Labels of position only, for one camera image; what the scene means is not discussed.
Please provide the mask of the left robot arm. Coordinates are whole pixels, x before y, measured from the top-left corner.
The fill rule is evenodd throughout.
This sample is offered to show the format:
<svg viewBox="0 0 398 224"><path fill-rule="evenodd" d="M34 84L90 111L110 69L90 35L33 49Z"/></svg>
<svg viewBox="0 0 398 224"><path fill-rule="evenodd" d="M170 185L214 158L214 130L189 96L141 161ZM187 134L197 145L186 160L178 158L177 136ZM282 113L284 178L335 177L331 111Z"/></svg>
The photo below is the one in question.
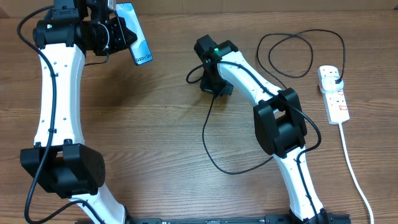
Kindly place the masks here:
<svg viewBox="0 0 398 224"><path fill-rule="evenodd" d="M81 75L86 54L108 57L129 49L138 58L144 43L131 3L55 1L44 7L29 46L40 58L40 122L30 149L20 153L33 186L78 205L92 223L133 223L105 183L105 162L85 145L80 121Z"/></svg>

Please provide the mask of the Samsung Galaxy smartphone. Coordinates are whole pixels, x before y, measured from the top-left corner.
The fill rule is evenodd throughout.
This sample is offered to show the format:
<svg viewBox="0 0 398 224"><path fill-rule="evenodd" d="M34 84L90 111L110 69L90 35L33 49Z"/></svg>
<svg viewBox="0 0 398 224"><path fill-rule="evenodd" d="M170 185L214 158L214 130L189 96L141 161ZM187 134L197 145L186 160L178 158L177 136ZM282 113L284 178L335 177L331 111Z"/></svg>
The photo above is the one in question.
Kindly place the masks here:
<svg viewBox="0 0 398 224"><path fill-rule="evenodd" d="M124 18L126 21L126 27L137 36L137 40L135 40L129 46L129 50L135 61L135 64L140 66L152 61L152 53L150 52L148 43L132 3L117 3L116 14L118 17Z"/></svg>

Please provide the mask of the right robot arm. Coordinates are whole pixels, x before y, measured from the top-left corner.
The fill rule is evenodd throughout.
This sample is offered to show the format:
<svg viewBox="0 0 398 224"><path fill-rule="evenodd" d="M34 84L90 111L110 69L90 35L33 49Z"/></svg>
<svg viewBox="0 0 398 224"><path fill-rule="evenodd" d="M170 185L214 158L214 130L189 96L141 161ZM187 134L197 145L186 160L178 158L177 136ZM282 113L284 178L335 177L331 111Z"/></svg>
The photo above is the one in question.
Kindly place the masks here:
<svg viewBox="0 0 398 224"><path fill-rule="evenodd" d="M282 90L264 79L247 63L231 41L217 44L209 35L197 40L194 51L201 60L202 91L217 98L238 89L250 102L256 139L279 166L290 200L292 223L326 223L326 211L318 199L305 154L307 123L298 94Z"/></svg>

